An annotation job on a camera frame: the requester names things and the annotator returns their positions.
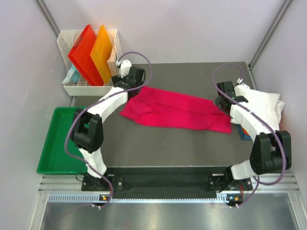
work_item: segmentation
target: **gray tabletop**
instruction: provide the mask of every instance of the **gray tabletop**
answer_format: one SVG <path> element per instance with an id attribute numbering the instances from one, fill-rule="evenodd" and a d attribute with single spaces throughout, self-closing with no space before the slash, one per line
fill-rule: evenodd
<path id="1" fill-rule="evenodd" d="M 244 82 L 252 86 L 245 63 Z M 150 87 L 214 100 L 217 91 L 211 76 L 222 63 L 153 64 Z M 149 74 L 147 65 L 138 65 Z M 221 69 L 216 81 L 239 77 L 236 67 Z M 76 106 L 86 106 L 97 97 L 77 97 Z M 118 108 L 104 122 L 102 154 L 107 166 L 228 166 L 247 160 L 252 142 L 241 140 L 235 125 L 232 134 L 208 130 L 147 127 L 119 115 Z"/>

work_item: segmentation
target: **white cloth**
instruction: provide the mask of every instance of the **white cloth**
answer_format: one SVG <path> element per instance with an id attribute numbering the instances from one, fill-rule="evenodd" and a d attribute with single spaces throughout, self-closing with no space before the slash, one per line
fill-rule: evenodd
<path id="1" fill-rule="evenodd" d="M 237 85 L 235 92 L 236 96 L 244 96 L 248 100 L 248 103 L 244 103 L 244 106 L 248 107 L 249 110 L 269 125 L 273 127 L 279 126 L 285 105 L 284 102 L 279 100 L 280 94 L 252 90 L 245 84 Z M 232 118 L 231 122 L 239 124 L 235 118 Z"/>

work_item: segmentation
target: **metal frame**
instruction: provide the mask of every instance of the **metal frame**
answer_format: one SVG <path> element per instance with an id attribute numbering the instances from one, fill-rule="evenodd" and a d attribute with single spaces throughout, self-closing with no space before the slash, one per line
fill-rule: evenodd
<path id="1" fill-rule="evenodd" d="M 260 55 L 262 54 L 262 52 L 263 52 L 264 48 L 266 47 L 266 45 L 268 44 L 269 40 L 272 38 L 274 32 L 276 31 L 276 28 L 280 24 L 284 14 L 290 8 L 290 5 L 291 5 L 292 2 L 293 2 L 293 0 L 285 0 L 283 2 L 283 5 L 279 9 L 279 11 L 278 11 L 278 13 L 277 13 L 273 23 L 271 24 L 269 30 L 267 31 L 264 39 L 260 43 L 260 46 L 258 47 L 258 49 L 257 49 L 254 57 L 252 58 L 250 64 L 248 65 L 251 69 L 254 68 L 257 60 L 259 59 Z"/>
<path id="2" fill-rule="evenodd" d="M 263 182 L 271 182 L 278 178 L 278 173 L 271 173 L 260 176 L 260 180 Z M 251 179 L 253 186 L 255 186 L 256 181 Z M 82 182 L 76 180 L 75 175 L 44 175 L 42 182 L 39 187 L 37 199 L 36 199 L 36 208 L 34 210 L 31 225 L 29 227 L 30 230 L 40 230 L 44 214 L 47 208 L 47 202 L 50 196 L 54 196 L 56 194 L 71 194 L 72 196 L 91 196 L 92 194 L 97 194 L 96 192 L 82 192 L 81 191 Z M 274 193 L 284 193 L 288 194 L 289 200 L 291 203 L 291 207 L 293 210 L 293 214 L 297 221 L 300 230 L 307 229 L 307 209 L 305 206 L 305 202 L 300 193 L 299 186 L 297 184 L 295 175 L 291 172 L 287 172 L 284 175 L 284 178 L 281 180 L 279 184 L 273 186 L 264 186 L 260 185 L 257 194 L 274 194 Z M 223 194 L 231 194 L 231 192 L 222 192 Z M 127 201 L 115 201 L 121 203 L 138 203 L 145 202 L 143 200 L 127 200 Z M 166 202 L 180 202 L 183 203 L 185 200 L 177 200 L 177 201 L 166 201 Z"/>
<path id="3" fill-rule="evenodd" d="M 52 18 L 48 8 L 46 7 L 43 0 L 35 0 L 37 6 L 45 17 L 47 23 L 50 25 L 51 30 L 53 31 L 56 38 L 58 37 L 60 31 L 57 27 L 54 19 Z M 263 50 L 267 46 L 268 42 L 272 38 L 276 28 L 280 24 L 282 18 L 284 17 L 287 10 L 290 8 L 293 0 L 285 0 L 283 5 L 281 6 L 279 12 L 277 13 L 275 19 L 273 20 L 269 30 L 267 31 L 264 39 L 259 45 L 255 55 L 253 56 L 251 63 L 249 63 L 248 71 L 254 86 L 254 89 L 258 89 L 257 81 L 255 79 L 255 74 L 253 72 L 253 68 L 261 56 Z M 71 98 L 70 106 L 74 106 L 76 97 Z M 261 180 L 265 181 L 273 181 L 279 175 L 278 174 L 268 174 L 261 177 Z M 50 193 L 81 193 L 81 182 L 75 180 L 74 175 L 44 175 L 37 199 L 36 199 L 36 207 L 32 215 L 30 230 L 39 230 L 42 225 L 42 221 L 44 218 L 44 214 L 47 207 L 47 201 L 50 196 Z M 296 218 L 299 229 L 307 229 L 307 209 L 305 206 L 305 202 L 302 198 L 302 195 L 299 190 L 299 186 L 295 179 L 295 175 L 293 173 L 286 173 L 283 180 L 274 186 L 263 186 L 260 185 L 257 193 L 287 193 L 289 196 L 289 200 L 293 209 L 294 216 Z"/>
<path id="4" fill-rule="evenodd" d="M 54 33 L 55 37 L 58 38 L 60 30 L 56 24 L 56 22 L 54 21 L 54 19 L 52 18 L 47 6 L 45 5 L 43 0 L 35 0 L 38 8 L 40 9 L 40 11 L 42 12 L 44 18 L 46 19 L 47 23 L 49 24 L 52 32 Z"/>
<path id="5" fill-rule="evenodd" d="M 101 194 L 95 193 L 51 193 L 49 195 L 49 203 L 106 203 L 105 200 L 100 199 Z M 121 204 L 137 204 L 137 203 L 154 203 L 154 204 L 170 204 L 170 203 L 229 203 L 227 194 L 216 194 L 216 198 L 189 198 L 189 199 L 117 199 L 113 198 L 110 203 Z"/>

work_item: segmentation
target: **cable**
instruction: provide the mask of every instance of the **cable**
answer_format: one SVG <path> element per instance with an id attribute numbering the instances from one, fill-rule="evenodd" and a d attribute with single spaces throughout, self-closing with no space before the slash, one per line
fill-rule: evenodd
<path id="1" fill-rule="evenodd" d="M 271 182 L 271 183 L 264 183 L 264 182 L 261 182 L 259 180 L 259 177 L 254 177 L 255 181 L 257 182 L 254 190 L 252 191 L 252 193 L 248 196 L 248 198 L 243 201 L 243 203 L 241 205 L 243 205 L 244 203 L 246 203 L 250 197 L 256 192 L 256 189 L 258 188 L 259 184 L 263 184 L 263 185 L 275 185 L 277 183 L 279 183 L 282 179 L 283 179 L 283 176 L 284 176 L 284 173 L 285 173 L 285 170 L 286 170 L 286 157 L 285 157 L 285 153 L 284 153 L 284 150 L 283 150 L 283 145 L 281 143 L 281 141 L 279 140 L 277 134 L 275 133 L 275 131 L 270 127 L 269 124 L 267 124 L 264 120 L 262 120 L 260 117 L 258 117 L 255 113 L 251 112 L 248 108 L 246 108 L 245 106 L 243 106 L 242 104 L 236 102 L 234 99 L 232 99 L 231 97 L 229 97 L 226 93 L 224 93 L 222 90 L 220 90 L 217 85 L 216 85 L 216 82 L 215 82 L 215 75 L 216 73 L 223 67 L 226 67 L 226 66 L 236 66 L 240 69 L 240 79 L 242 80 L 243 79 L 243 69 L 241 66 L 239 66 L 238 64 L 236 63 L 227 63 L 227 64 L 224 64 L 224 65 L 221 65 L 219 66 L 218 68 L 215 69 L 215 71 L 213 72 L 212 74 L 212 82 L 215 86 L 215 88 L 218 90 L 218 92 L 223 95 L 225 98 L 227 98 L 229 101 L 231 101 L 233 104 L 236 104 L 238 105 L 239 107 L 241 107 L 242 109 L 246 110 L 247 112 L 249 112 L 250 114 L 252 114 L 252 116 L 254 116 L 257 120 L 259 120 L 274 136 L 275 140 L 277 141 L 277 144 L 278 144 L 278 147 L 280 149 L 280 152 L 281 152 L 281 155 L 282 155 L 282 160 L 283 160 L 283 166 L 282 166 L 282 171 L 279 175 L 279 177 L 277 178 L 276 181 L 274 182 Z"/>
<path id="2" fill-rule="evenodd" d="M 123 92 L 129 92 L 129 91 L 133 91 L 133 90 L 140 89 L 140 88 L 142 88 L 144 85 L 148 84 L 148 82 L 151 80 L 151 78 L 152 78 L 152 76 L 153 76 L 153 67 L 152 67 L 152 65 L 151 65 L 151 63 L 150 63 L 150 61 L 149 61 L 149 59 L 148 59 L 145 55 L 143 55 L 143 54 L 141 54 L 141 53 L 139 53 L 139 52 L 134 52 L 134 51 L 127 52 L 127 53 L 123 54 L 123 55 L 118 59 L 118 61 L 120 61 L 124 56 L 126 56 L 126 55 L 128 55 L 128 54 L 137 54 L 137 55 L 140 55 L 140 56 L 142 56 L 142 57 L 148 62 L 148 64 L 149 64 L 149 69 L 150 69 L 150 76 L 149 76 L 149 79 L 148 79 L 144 84 L 142 84 L 142 85 L 140 85 L 140 86 L 138 86 L 138 87 L 134 87 L 134 88 L 131 88 L 131 89 L 126 89 L 126 90 L 123 90 L 123 91 L 120 91 L 120 92 L 116 92 L 116 93 L 110 95 L 108 98 L 111 98 L 111 97 L 113 97 L 113 96 L 115 96 L 115 95 L 117 95 L 117 94 L 123 93 Z M 96 173 L 97 175 L 101 176 L 101 177 L 108 183 L 108 185 L 110 186 L 110 198 L 106 201 L 105 205 L 103 205 L 102 208 L 103 208 L 103 207 L 106 207 L 106 206 L 110 203 L 110 201 L 111 201 L 111 199 L 112 199 L 112 196 L 113 196 L 113 186 L 112 186 L 111 182 L 110 182 L 105 176 L 103 176 L 102 174 L 100 174 L 96 169 L 94 169 L 94 168 L 89 164 L 88 161 L 86 161 L 86 160 L 84 160 L 83 158 L 78 157 L 78 156 L 75 156 L 75 155 L 73 155 L 72 153 L 70 153 L 69 150 L 68 150 L 68 141 L 69 141 L 69 139 L 70 139 L 70 135 L 71 135 L 71 133 L 72 133 L 72 130 L 73 130 L 73 128 L 75 127 L 77 121 L 80 119 L 80 117 L 81 117 L 86 111 L 88 111 L 90 108 L 92 108 L 92 107 L 94 107 L 94 106 L 100 104 L 101 102 L 104 102 L 105 100 L 107 100 L 107 99 L 102 99 L 102 100 L 100 100 L 100 101 L 98 101 L 98 102 L 95 102 L 94 104 L 92 104 L 92 105 L 86 107 L 85 109 L 83 109 L 83 110 L 78 114 L 78 116 L 77 116 L 76 119 L 73 121 L 73 123 L 72 123 L 72 125 L 71 125 L 71 127 L 70 127 L 70 129 L 69 129 L 69 131 L 68 131 L 68 134 L 67 134 L 67 136 L 66 136 L 65 143 L 64 143 L 64 149 L 65 149 L 65 152 L 66 152 L 67 155 L 69 155 L 70 157 L 76 158 L 76 159 L 78 159 L 78 160 L 80 160 L 80 161 L 83 161 L 86 165 L 88 165 L 88 167 L 89 167 L 94 173 Z"/>
<path id="3" fill-rule="evenodd" d="M 76 174 L 76 180 L 77 180 L 77 181 L 80 181 L 81 183 L 83 183 L 83 181 L 81 181 L 81 180 L 78 179 L 77 175 L 83 175 L 83 174 L 82 174 L 82 173 L 81 173 L 81 174 Z"/>
<path id="4" fill-rule="evenodd" d="M 241 197 L 243 198 L 243 195 L 244 195 L 244 187 L 243 185 L 240 184 L 240 195 Z"/>

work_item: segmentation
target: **red cutting board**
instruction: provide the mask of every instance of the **red cutting board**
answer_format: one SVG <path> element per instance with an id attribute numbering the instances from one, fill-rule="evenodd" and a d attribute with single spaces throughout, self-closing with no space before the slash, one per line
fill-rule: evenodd
<path id="1" fill-rule="evenodd" d="M 69 60 L 75 65 L 91 86 L 104 85 L 101 76 L 91 59 L 91 51 L 97 36 L 91 25 L 87 25 L 68 54 Z"/>

